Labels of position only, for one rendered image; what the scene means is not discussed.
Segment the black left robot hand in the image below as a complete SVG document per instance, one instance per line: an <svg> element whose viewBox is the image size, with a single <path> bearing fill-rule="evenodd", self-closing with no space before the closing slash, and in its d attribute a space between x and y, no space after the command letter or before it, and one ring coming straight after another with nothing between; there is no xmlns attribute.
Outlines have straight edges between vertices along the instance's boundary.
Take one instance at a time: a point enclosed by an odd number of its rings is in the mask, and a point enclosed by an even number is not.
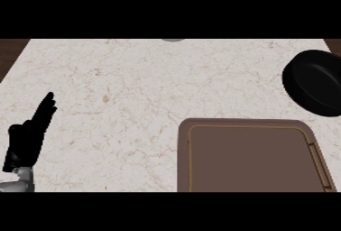
<svg viewBox="0 0 341 231"><path fill-rule="evenodd" d="M8 128L9 147L3 172L14 172L21 167L34 167L42 152L45 136L58 110L54 93L49 92L36 109L34 116L21 125Z"/></svg>

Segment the brown tray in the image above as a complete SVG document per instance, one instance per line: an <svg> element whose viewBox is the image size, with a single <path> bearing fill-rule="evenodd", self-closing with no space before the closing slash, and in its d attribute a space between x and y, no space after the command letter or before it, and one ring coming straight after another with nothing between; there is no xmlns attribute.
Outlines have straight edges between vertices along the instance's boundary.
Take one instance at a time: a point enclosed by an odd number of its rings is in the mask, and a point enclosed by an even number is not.
<svg viewBox="0 0 341 231"><path fill-rule="evenodd" d="M307 124L279 119L185 119L179 126L178 190L334 192Z"/></svg>

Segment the black pot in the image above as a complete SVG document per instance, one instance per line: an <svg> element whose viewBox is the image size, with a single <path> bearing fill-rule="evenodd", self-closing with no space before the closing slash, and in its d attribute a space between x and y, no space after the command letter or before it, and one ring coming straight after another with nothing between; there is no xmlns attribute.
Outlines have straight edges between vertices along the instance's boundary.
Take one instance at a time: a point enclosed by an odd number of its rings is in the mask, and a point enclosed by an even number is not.
<svg viewBox="0 0 341 231"><path fill-rule="evenodd" d="M284 68L282 86L306 111L341 116L341 57L328 51L302 51Z"/></svg>

